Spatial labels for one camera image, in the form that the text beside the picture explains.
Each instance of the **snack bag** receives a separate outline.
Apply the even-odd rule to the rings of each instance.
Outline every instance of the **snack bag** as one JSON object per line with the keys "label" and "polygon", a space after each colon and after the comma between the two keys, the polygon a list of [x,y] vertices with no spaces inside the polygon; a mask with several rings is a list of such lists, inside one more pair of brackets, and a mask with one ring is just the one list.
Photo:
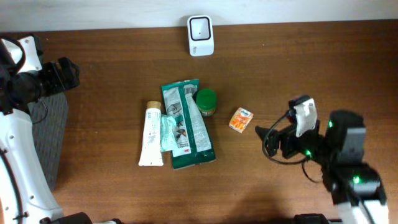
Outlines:
{"label": "snack bag", "polygon": [[174,169],[194,166],[216,159],[213,144],[197,104],[193,100],[199,80],[187,80],[162,86],[167,115],[177,124],[177,148],[172,150]]}
{"label": "snack bag", "polygon": [[249,124],[250,120],[253,118],[253,113],[245,110],[243,108],[239,108],[234,116],[231,118],[229,122],[229,126],[239,132],[242,133],[246,126]]}

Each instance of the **green package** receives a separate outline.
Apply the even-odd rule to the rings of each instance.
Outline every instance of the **green package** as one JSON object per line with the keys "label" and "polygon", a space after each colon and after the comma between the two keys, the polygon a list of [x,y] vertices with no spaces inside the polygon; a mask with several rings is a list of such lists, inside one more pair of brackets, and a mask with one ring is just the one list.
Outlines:
{"label": "green package", "polygon": [[162,86],[167,115],[177,124],[174,131],[177,149],[172,150],[174,169],[211,162],[216,159],[205,122],[193,100],[199,80],[187,80]]}

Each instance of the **toothpaste tube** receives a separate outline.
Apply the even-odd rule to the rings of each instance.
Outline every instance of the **toothpaste tube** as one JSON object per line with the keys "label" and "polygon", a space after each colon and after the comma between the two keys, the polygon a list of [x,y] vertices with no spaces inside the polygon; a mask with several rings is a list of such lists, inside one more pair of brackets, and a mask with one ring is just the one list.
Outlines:
{"label": "toothpaste tube", "polygon": [[163,159],[160,152],[160,107],[158,101],[149,101],[145,112],[144,136],[139,166],[162,166]]}

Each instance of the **white device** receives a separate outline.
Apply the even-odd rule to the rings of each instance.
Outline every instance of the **white device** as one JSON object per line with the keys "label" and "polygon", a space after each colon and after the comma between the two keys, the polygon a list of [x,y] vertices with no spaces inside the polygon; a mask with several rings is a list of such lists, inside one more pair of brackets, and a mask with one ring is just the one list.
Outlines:
{"label": "white device", "polygon": [[194,57],[213,54],[214,35],[210,17],[191,16],[187,26],[190,54]]}
{"label": "white device", "polygon": [[299,138],[306,131],[315,128],[318,114],[313,98],[304,101],[299,105],[295,105],[293,108],[296,110],[296,137]]}

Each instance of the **wall-mounted sensor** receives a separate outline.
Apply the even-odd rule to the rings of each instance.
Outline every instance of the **wall-mounted sensor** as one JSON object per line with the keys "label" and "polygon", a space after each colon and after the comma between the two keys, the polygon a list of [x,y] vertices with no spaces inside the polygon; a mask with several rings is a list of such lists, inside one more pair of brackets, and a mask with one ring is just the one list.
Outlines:
{"label": "wall-mounted sensor", "polygon": [[194,57],[213,54],[213,24],[210,17],[191,16],[187,25],[190,54]]}

